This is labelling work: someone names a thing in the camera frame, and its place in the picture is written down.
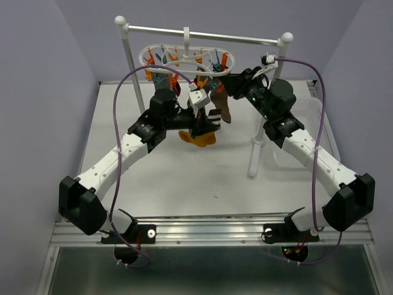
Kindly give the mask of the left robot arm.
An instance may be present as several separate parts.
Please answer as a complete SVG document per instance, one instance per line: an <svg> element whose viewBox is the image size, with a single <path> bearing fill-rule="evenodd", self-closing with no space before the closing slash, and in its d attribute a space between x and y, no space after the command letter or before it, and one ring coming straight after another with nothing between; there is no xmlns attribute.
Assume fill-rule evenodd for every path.
<svg viewBox="0 0 393 295"><path fill-rule="evenodd" d="M181 138L189 143L202 140L203 147L214 144L213 136L220 128L221 111L206 111L204 107L209 102L204 90L194 90L189 93L184 109L179 106L172 90L157 90L150 99L149 108L123 137L117 139L115 148L79 176L67 176L61 180L60 215L87 235L110 230L109 220L113 215L103 206L103 197L127 169L165 139L168 130L180 130Z"/></svg>

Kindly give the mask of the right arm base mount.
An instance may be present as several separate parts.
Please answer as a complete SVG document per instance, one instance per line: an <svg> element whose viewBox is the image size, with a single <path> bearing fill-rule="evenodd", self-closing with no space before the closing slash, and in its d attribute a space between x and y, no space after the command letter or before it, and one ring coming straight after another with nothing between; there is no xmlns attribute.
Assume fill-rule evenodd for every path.
<svg viewBox="0 0 393 295"><path fill-rule="evenodd" d="M313 236L309 230L299 231L295 226L285 223L264 224L261 239L272 245L274 243L318 242L319 236Z"/></svg>

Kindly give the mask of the yellow sock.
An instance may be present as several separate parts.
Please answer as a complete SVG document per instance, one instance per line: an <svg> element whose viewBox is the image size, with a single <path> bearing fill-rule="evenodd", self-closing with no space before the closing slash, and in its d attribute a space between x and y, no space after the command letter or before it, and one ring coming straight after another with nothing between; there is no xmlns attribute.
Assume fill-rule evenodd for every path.
<svg viewBox="0 0 393 295"><path fill-rule="evenodd" d="M221 110L201 111L192 128L191 136L196 146L204 148L216 143L216 131L221 128Z"/></svg>
<svg viewBox="0 0 393 295"><path fill-rule="evenodd" d="M195 144L195 139L191 136L189 132L180 130L178 132L178 135L182 141L185 141L186 143L190 143L190 144Z"/></svg>

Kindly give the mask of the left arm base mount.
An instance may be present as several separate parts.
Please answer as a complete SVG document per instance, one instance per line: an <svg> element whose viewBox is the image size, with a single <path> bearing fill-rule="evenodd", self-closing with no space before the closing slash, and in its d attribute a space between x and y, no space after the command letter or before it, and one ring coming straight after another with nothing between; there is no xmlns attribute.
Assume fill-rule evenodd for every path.
<svg viewBox="0 0 393 295"><path fill-rule="evenodd" d="M123 209L114 212L114 222L120 222L120 229L123 239L133 245L154 244L157 236L157 226L155 224L143 224ZM104 245L123 244L121 238L113 231L109 220L104 224L105 228L101 234L101 243Z"/></svg>

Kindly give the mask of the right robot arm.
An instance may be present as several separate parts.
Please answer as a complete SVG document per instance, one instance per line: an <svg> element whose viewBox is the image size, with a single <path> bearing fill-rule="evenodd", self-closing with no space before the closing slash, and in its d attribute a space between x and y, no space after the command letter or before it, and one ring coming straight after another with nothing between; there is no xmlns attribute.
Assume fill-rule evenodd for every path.
<svg viewBox="0 0 393 295"><path fill-rule="evenodd" d="M296 240L313 227L330 226L344 232L372 212L375 179L360 175L337 161L310 135L305 126L292 114L297 98L292 85L275 79L270 85L257 77L259 69L245 69L240 74L220 78L229 96L246 98L265 119L263 129L277 147L293 156L312 174L312 182L320 182L330 197L318 207L313 195L310 209L294 212L282 225L284 236Z"/></svg>

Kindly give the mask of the beige striped sock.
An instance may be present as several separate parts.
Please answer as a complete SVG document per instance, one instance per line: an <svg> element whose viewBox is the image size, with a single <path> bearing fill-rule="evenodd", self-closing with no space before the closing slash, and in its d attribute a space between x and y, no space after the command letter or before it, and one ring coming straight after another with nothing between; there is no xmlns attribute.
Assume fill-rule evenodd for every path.
<svg viewBox="0 0 393 295"><path fill-rule="evenodd" d="M230 124L232 117L228 106L228 94L226 91L223 92L211 92L211 101L213 102L216 109L221 110L221 118L224 122Z"/></svg>

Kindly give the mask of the white round clip hanger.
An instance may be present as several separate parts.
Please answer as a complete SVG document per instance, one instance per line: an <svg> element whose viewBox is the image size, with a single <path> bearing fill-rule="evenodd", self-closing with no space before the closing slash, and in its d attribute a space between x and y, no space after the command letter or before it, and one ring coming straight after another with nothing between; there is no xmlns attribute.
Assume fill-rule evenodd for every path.
<svg viewBox="0 0 393 295"><path fill-rule="evenodd" d="M229 74L235 67L235 57L225 49L218 47L184 46L184 38L178 44L159 42L143 48L138 56L142 66L152 73L183 74L194 76L202 74L208 77L219 77ZM211 62L220 62L222 54L228 53L227 70L214 73Z"/></svg>

